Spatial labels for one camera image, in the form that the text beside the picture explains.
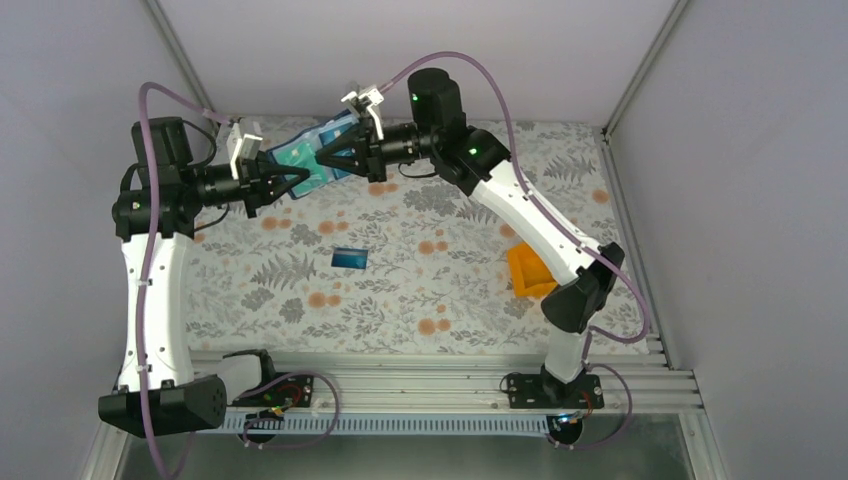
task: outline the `leaf pattern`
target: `leaf pattern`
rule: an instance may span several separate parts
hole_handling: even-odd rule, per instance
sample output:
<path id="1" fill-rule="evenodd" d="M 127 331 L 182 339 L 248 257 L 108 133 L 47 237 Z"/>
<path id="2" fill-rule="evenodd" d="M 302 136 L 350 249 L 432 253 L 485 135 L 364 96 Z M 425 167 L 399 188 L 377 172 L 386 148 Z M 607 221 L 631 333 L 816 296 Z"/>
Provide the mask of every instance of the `leaf pattern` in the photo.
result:
<path id="1" fill-rule="evenodd" d="M 309 280 L 309 277 L 317 273 L 315 260 L 310 262 L 306 254 L 301 260 L 298 260 L 293 253 L 289 253 L 289 257 L 290 260 L 285 260 L 280 255 L 275 255 L 274 260 L 262 265 L 250 281 L 266 287 L 279 287 L 282 290 L 287 285 L 289 288 L 294 288 L 297 282 Z"/>
<path id="2" fill-rule="evenodd" d="M 281 144 L 313 117 L 255 117 Z M 503 122 L 472 122 L 506 143 Z M 219 139 L 229 133 L 222 127 Z M 619 238 L 592 130 L 518 122 L 524 175 L 601 243 Z M 225 149 L 217 161 L 224 161 Z M 422 160 L 406 173 L 426 173 Z M 540 300 L 516 298 L 506 252 L 520 233 L 439 178 L 390 170 L 385 184 L 349 176 L 298 200 L 284 197 L 247 219 L 233 204 L 189 249 L 185 328 L 191 348 L 293 352 L 544 353 L 550 324 Z M 206 209 L 197 221 L 221 214 Z M 365 270 L 330 266 L 336 247 L 368 250 Z M 638 307 L 618 282 L 593 324 L 635 335 Z M 596 335 L 593 353 L 645 352 Z"/>
<path id="3" fill-rule="evenodd" d="M 584 177 L 596 171 L 592 161 L 583 155 L 580 158 L 571 155 L 566 155 L 565 157 L 554 157 L 544 172 L 542 172 L 542 175 L 574 183 L 575 181 L 582 182 Z"/>
<path id="4" fill-rule="evenodd" d="M 482 223 L 483 225 L 487 225 L 489 222 L 496 223 L 501 221 L 500 217 L 489 207 L 470 201 L 462 204 L 462 207 L 456 212 L 456 216 L 472 222 Z"/>

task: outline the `black cable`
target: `black cable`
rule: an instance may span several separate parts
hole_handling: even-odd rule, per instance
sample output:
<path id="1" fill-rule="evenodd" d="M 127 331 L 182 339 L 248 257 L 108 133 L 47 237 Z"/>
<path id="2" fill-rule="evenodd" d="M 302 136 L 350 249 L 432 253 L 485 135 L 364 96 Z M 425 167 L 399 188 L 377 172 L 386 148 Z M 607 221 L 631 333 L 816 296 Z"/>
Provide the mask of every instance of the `black cable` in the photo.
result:
<path id="1" fill-rule="evenodd" d="M 207 140 L 209 140 L 209 144 L 212 145 L 212 153 L 210 153 L 209 156 L 206 157 L 205 160 L 203 160 L 200 163 L 196 163 L 196 164 L 192 165 L 192 167 L 203 168 L 203 167 L 209 165 L 210 163 L 212 163 L 212 160 L 215 158 L 215 155 L 218 154 L 218 142 L 215 141 L 215 137 L 213 137 L 211 133 L 209 133 L 206 130 L 198 127 L 197 125 L 189 122 L 188 120 L 183 119 L 183 123 L 188 125 L 189 127 L 193 128 L 193 129 L 197 130 L 198 132 L 202 133 L 203 136 L 206 137 Z"/>
<path id="2" fill-rule="evenodd" d="M 399 163 L 398 164 L 398 173 L 400 173 L 401 175 L 403 175 L 406 178 L 433 178 L 436 175 L 438 175 L 436 172 L 425 173 L 424 175 L 407 175 L 407 174 L 403 173 L 403 170 L 401 170 L 401 168 L 400 168 L 401 166 L 403 166 L 403 164 Z"/>
<path id="3" fill-rule="evenodd" d="M 206 225 L 202 225 L 200 227 L 195 228 L 194 233 L 197 233 L 201 230 L 206 230 L 209 227 L 214 227 L 215 225 L 218 225 L 219 223 L 223 222 L 225 218 L 227 218 L 228 213 L 230 213 L 230 204 L 229 203 L 227 204 L 227 208 L 224 209 L 224 213 L 222 213 L 221 216 L 218 217 L 217 220 L 215 220 L 213 222 L 209 222 Z"/>

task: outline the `blue card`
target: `blue card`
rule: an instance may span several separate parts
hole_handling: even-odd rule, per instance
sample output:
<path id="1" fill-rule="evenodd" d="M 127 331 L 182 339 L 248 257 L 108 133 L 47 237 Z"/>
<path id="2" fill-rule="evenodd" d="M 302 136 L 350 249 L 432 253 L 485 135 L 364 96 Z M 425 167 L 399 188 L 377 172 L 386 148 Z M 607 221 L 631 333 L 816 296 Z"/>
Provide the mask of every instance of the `blue card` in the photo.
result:
<path id="1" fill-rule="evenodd" d="M 365 265 L 367 263 L 368 250 L 360 250 L 357 248 L 336 248 L 333 250 L 333 261 L 330 265 L 333 267 L 365 270 Z"/>

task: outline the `black cylinder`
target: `black cylinder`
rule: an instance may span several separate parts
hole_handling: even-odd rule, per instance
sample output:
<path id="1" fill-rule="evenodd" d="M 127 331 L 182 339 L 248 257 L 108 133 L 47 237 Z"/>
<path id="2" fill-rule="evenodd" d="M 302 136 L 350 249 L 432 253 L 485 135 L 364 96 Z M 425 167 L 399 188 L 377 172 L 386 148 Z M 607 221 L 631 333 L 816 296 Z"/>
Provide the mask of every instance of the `black cylinder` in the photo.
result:
<path id="1" fill-rule="evenodd" d="M 421 143 L 414 123 L 393 125 L 383 130 L 380 156 L 386 163 L 404 163 L 421 158 Z"/>
<path id="2" fill-rule="evenodd" d="M 233 179 L 229 165 L 205 168 L 197 179 L 197 194 L 207 207 L 243 200 L 241 184 Z"/>

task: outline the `white bracket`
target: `white bracket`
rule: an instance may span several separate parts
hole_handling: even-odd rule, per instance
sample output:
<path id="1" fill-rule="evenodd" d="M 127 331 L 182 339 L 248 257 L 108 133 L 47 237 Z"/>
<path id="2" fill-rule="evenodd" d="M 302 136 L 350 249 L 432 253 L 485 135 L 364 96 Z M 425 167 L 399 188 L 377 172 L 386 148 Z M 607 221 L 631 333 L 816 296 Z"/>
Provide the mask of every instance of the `white bracket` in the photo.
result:
<path id="1" fill-rule="evenodd" d="M 230 158 L 230 172 L 233 175 L 233 180 L 239 179 L 239 160 L 243 158 L 253 160 L 262 145 L 262 137 L 259 136 L 258 131 L 259 124 L 258 122 L 253 123 L 253 129 L 242 126 L 241 122 L 235 123 L 227 136 L 227 153 Z"/>
<path id="2" fill-rule="evenodd" d="M 385 97 L 380 93 L 380 90 L 376 85 L 371 85 L 370 87 L 366 87 L 360 90 L 358 93 L 356 91 L 352 91 L 342 97 L 342 103 L 347 104 L 348 109 L 354 114 L 359 116 L 360 112 L 357 111 L 355 107 L 353 107 L 352 100 L 357 99 L 361 105 L 365 106 L 365 111 L 368 112 L 368 115 L 374 119 L 374 127 L 377 129 L 377 139 L 383 140 L 383 121 L 380 118 L 380 107 L 379 105 L 383 103 Z"/>

